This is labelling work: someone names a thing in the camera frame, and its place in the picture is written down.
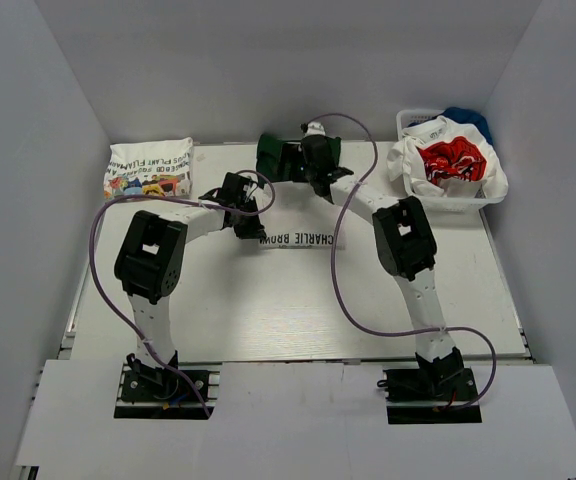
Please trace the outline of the white green raglan t-shirt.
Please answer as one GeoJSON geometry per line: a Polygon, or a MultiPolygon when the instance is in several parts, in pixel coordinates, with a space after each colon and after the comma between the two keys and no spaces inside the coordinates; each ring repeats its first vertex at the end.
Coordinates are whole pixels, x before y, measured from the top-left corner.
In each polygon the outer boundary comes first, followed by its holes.
{"type": "Polygon", "coordinates": [[[279,182],[277,166],[284,142],[270,134],[260,136],[256,149],[255,170],[263,175],[259,185],[263,193],[258,205],[269,210],[260,216],[267,238],[259,240],[262,249],[338,249],[345,247],[345,233],[334,233],[339,208],[317,196],[303,175],[302,181],[279,182]]]}

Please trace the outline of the white red print t-shirt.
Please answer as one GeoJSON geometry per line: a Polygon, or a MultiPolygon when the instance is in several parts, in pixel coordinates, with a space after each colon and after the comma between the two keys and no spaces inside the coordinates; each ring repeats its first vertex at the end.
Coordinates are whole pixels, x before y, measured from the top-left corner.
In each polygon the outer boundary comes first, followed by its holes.
{"type": "Polygon", "coordinates": [[[402,131],[387,155],[392,181],[404,177],[429,198],[503,199],[509,184],[493,145],[472,123],[438,115],[402,131]]]}

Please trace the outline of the blue t-shirt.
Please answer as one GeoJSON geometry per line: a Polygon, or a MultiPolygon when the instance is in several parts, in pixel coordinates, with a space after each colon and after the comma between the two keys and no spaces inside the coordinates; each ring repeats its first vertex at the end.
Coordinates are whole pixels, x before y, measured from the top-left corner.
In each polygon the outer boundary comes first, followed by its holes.
{"type": "Polygon", "coordinates": [[[479,112],[460,107],[449,107],[441,115],[459,124],[472,124],[491,146],[494,145],[488,122],[479,112]]]}

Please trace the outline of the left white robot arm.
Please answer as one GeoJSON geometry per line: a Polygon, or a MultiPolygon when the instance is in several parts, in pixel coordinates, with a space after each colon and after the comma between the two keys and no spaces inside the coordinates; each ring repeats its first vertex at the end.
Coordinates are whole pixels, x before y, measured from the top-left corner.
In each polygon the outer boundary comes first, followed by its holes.
{"type": "Polygon", "coordinates": [[[145,387],[167,399],[179,387],[177,349],[171,336],[169,297],[181,277],[185,247],[201,236],[231,228],[240,239],[264,239],[264,226],[254,198],[258,182],[228,173],[222,186],[203,195],[195,206],[173,219],[146,210],[129,224],[114,265],[140,331],[136,352],[128,365],[146,373],[145,387]]]}

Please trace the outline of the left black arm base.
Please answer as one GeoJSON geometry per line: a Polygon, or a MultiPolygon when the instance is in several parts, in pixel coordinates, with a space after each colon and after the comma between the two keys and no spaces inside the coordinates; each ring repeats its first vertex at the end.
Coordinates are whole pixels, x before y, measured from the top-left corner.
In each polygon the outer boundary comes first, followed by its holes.
{"type": "Polygon", "coordinates": [[[122,420],[207,420],[213,412],[220,372],[186,366],[187,379],[162,367],[150,367],[129,354],[122,365],[114,418],[122,420]]]}

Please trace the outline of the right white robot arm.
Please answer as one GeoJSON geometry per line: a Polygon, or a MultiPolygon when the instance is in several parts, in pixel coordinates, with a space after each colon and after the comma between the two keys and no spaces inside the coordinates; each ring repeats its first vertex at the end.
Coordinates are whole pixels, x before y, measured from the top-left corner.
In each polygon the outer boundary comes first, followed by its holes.
{"type": "Polygon", "coordinates": [[[380,193],[334,160],[332,140],[310,135],[281,149],[274,168],[282,181],[305,182],[315,194],[368,222],[382,268],[398,285],[416,337],[417,382],[429,397],[452,391],[464,364],[447,331],[436,292],[437,244],[421,202],[380,193]]]}

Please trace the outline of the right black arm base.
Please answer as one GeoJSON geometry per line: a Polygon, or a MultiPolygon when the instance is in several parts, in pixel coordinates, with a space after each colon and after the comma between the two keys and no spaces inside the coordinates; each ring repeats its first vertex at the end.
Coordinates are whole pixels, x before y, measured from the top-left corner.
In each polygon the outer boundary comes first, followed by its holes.
{"type": "Polygon", "coordinates": [[[377,381],[385,393],[389,425],[480,424],[481,410],[473,372],[466,368],[434,391],[420,369],[388,369],[377,381]]]}

